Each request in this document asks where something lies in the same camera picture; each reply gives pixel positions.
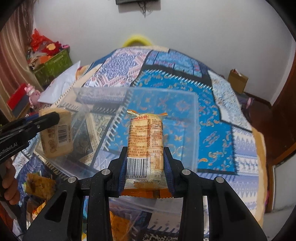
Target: barcode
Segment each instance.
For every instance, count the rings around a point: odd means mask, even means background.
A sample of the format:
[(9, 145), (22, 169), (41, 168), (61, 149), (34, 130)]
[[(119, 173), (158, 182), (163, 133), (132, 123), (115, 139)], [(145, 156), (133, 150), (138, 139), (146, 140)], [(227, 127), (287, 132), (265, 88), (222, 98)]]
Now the barcode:
[(126, 161), (126, 178), (147, 179), (147, 158), (128, 157)]
[(58, 144), (61, 146), (61, 144), (68, 143), (68, 127), (67, 125), (58, 126), (57, 128), (57, 136), (58, 136)]

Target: snack package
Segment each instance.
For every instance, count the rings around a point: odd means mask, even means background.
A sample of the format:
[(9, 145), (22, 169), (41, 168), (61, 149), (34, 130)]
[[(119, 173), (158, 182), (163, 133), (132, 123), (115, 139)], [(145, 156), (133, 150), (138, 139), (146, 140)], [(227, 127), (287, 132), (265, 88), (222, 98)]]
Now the snack package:
[(54, 111), (59, 114), (59, 123), (41, 131), (41, 143), (46, 158), (55, 158), (73, 151), (71, 112), (62, 108), (46, 108), (39, 111), (39, 116)]
[(161, 181), (163, 176), (163, 123), (168, 115), (137, 113), (132, 115), (127, 152), (126, 179)]
[(28, 173), (25, 191), (41, 199), (49, 200), (55, 193), (55, 184), (55, 180), (41, 177), (36, 173)]

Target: cookie package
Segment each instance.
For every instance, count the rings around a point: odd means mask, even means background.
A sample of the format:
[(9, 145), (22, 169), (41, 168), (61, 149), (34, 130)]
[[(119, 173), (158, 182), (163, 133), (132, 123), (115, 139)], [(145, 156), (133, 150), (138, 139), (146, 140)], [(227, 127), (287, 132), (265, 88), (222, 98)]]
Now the cookie package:
[(39, 111), (39, 116), (57, 112), (59, 123), (41, 131), (41, 143), (46, 158), (56, 158), (73, 151), (71, 112), (62, 108), (46, 108)]
[(126, 179), (160, 181), (163, 176), (163, 119), (168, 115), (138, 113), (131, 115), (128, 134)]

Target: white wall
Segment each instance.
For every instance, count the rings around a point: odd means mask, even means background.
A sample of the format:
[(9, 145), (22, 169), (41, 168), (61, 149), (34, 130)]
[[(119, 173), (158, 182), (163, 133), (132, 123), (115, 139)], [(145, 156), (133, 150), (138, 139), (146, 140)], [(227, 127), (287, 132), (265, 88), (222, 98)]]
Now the white wall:
[(146, 18), (137, 4), (114, 0), (39, 0), (41, 34), (71, 46), (73, 62), (89, 64), (143, 34), (204, 62), (228, 77), (249, 77), (246, 92), (271, 101), (290, 57), (292, 36), (265, 0), (161, 0)]
[(296, 155), (275, 168), (275, 209), (282, 209), (296, 204), (295, 173)]
[(293, 65), (293, 61), (294, 61), (294, 57), (295, 57), (295, 51), (296, 51), (296, 42), (294, 39), (292, 39), (292, 45), (291, 45), (291, 51), (290, 51), (290, 57), (289, 57), (289, 60), (288, 60), (288, 63), (287, 63), (287, 66), (286, 66), (286, 70), (283, 74), (283, 77), (270, 101), (271, 105), (273, 105), (277, 99), (277, 97), (279, 96), (279, 94), (281, 93), (281, 90), (283, 89), (285, 83), (286, 83), (286, 80), (290, 74), (290, 71), (291, 71), (291, 68), (292, 68), (292, 65)]

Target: cardboard box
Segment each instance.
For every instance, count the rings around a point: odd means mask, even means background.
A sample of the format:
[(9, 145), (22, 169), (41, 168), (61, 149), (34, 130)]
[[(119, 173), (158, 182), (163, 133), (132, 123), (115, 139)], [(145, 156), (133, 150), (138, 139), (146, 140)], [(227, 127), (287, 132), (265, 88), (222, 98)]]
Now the cardboard box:
[(231, 87), (234, 91), (242, 94), (244, 92), (244, 88), (247, 84), (248, 77), (243, 74), (238, 74), (234, 72), (234, 69), (230, 70), (229, 76), (228, 76), (228, 82), (231, 84)]

